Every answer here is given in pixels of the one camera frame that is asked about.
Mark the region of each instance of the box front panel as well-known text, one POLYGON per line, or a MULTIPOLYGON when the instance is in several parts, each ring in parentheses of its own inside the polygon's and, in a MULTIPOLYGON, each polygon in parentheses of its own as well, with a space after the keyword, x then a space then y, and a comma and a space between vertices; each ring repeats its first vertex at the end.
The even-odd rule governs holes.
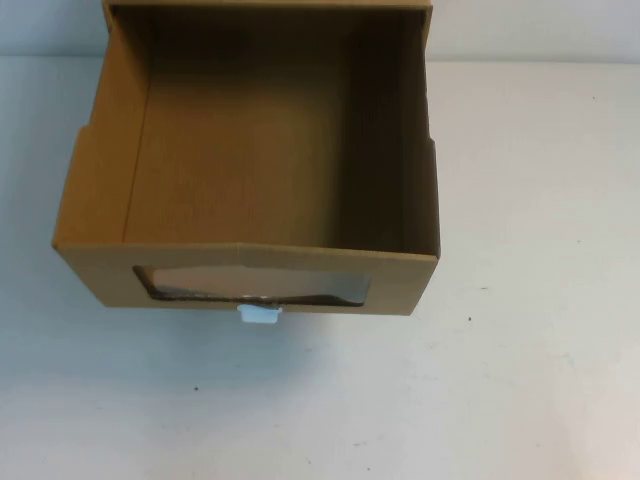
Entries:
POLYGON ((107 306, 408 315, 433 273, 431 256, 272 246, 63 246, 107 306))

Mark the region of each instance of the white plastic clip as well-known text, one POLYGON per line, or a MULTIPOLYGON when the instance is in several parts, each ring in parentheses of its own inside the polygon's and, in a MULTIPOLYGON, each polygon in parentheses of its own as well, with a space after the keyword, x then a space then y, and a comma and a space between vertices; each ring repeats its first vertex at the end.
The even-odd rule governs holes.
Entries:
POLYGON ((282 308, 258 307, 256 305, 238 305, 238 311, 244 323, 274 324, 278 321, 278 315, 282 308))

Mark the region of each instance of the window cutout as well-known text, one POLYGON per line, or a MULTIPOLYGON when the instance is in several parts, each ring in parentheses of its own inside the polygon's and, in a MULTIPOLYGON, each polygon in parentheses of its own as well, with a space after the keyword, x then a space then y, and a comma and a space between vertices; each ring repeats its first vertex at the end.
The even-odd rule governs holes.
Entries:
POLYGON ((133 270, 149 296, 163 301, 360 307, 370 283, 361 274, 240 265, 133 270))

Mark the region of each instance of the cardboard drawer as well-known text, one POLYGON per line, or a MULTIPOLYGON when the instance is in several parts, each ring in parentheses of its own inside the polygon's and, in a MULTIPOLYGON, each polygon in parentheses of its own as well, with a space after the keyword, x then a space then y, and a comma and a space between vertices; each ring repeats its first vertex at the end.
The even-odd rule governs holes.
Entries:
POLYGON ((440 254, 423 1, 113 1, 53 245, 107 306, 410 314, 440 254))

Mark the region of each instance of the white table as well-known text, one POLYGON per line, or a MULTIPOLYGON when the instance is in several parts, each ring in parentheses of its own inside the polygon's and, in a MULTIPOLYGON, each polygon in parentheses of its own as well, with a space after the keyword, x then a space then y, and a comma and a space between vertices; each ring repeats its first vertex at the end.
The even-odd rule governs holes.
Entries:
POLYGON ((100 59, 0 60, 0 478, 640 477, 640 66, 428 64, 410 318, 107 310, 49 247, 100 59))

